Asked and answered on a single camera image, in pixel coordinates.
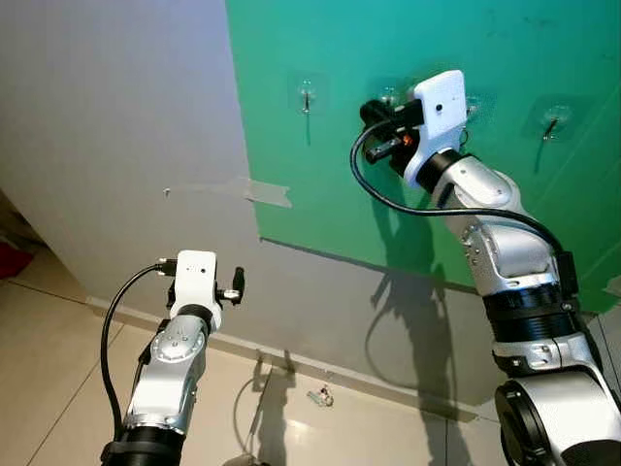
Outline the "red object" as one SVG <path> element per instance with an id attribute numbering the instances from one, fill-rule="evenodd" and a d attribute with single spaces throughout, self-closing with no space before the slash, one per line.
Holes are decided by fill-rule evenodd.
<path id="1" fill-rule="evenodd" d="M 34 253 L 0 241 L 0 281 L 16 277 L 34 261 Z"/>

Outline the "green wall sheet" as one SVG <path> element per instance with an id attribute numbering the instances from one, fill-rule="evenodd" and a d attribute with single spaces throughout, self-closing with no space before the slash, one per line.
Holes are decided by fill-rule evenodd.
<path id="1" fill-rule="evenodd" d="M 291 209 L 254 206 L 258 234 L 413 274 L 470 285 L 469 263 L 442 218 L 394 212 L 347 164 L 359 108 L 385 82 L 407 89 L 461 70 L 488 99 L 467 152 L 518 183 L 529 214 L 573 253 L 582 307 L 621 265 L 621 6 L 618 0 L 227 0 L 249 172 L 287 186 Z M 294 70 L 327 74 L 324 110 L 289 106 Z M 533 108 L 575 115 L 543 143 Z"/>

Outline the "bunch of metal keys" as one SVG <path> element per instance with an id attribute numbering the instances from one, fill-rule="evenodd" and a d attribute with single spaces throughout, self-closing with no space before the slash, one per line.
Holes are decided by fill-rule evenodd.
<path id="1" fill-rule="evenodd" d="M 306 396 L 315 407 L 332 408 L 336 404 L 332 391 L 325 384 L 318 389 L 308 390 Z"/>

